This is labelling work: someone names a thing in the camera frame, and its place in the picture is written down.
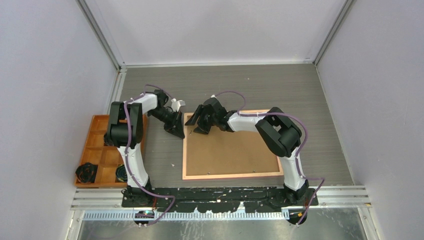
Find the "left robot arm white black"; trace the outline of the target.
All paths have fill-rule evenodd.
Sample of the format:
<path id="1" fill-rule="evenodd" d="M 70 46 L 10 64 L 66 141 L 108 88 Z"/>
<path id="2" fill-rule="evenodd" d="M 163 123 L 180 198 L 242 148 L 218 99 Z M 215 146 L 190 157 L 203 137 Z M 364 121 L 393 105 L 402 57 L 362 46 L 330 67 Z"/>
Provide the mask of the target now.
<path id="1" fill-rule="evenodd" d="M 154 197 L 150 177 L 145 169 L 141 153 L 144 137 L 144 116 L 154 117 L 163 123 L 163 129 L 180 139 L 185 138 L 181 107 L 184 100 L 177 100 L 161 89 L 143 92 L 127 101 L 114 101 L 109 109 L 109 120 L 104 142 L 119 151 L 127 175 L 127 193 L 141 207 L 148 207 Z"/>

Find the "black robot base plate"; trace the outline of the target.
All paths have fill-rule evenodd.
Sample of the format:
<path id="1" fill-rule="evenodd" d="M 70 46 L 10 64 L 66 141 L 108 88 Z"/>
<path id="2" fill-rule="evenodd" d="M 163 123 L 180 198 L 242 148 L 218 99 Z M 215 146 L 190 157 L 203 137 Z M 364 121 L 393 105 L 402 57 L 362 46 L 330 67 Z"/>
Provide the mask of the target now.
<path id="1" fill-rule="evenodd" d="M 311 203 L 318 205 L 313 197 L 315 189 L 308 188 L 305 194 L 296 199 L 285 188 L 277 187 L 180 187 L 155 188 L 155 194 L 162 197 L 130 196 L 127 188 L 121 191 L 124 208 L 153 207 L 159 212 L 193 213 L 234 213 L 243 207 L 246 213 L 274 213 L 283 207 L 294 206 L 304 209 Z"/>

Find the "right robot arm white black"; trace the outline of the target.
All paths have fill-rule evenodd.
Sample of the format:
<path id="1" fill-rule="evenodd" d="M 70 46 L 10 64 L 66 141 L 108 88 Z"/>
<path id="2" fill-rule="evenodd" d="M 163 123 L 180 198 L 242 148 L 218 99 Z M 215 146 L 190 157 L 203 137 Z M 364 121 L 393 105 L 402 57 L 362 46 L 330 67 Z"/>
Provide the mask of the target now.
<path id="1" fill-rule="evenodd" d="M 279 107 L 253 113 L 226 110 L 213 95 L 200 104 L 184 124 L 195 126 L 194 132 L 203 135 L 209 134 L 212 127 L 230 133 L 259 133 L 268 149 L 280 160 L 287 202 L 299 205 L 306 197 L 309 182 L 303 175 L 299 160 L 303 133 L 295 121 Z"/>

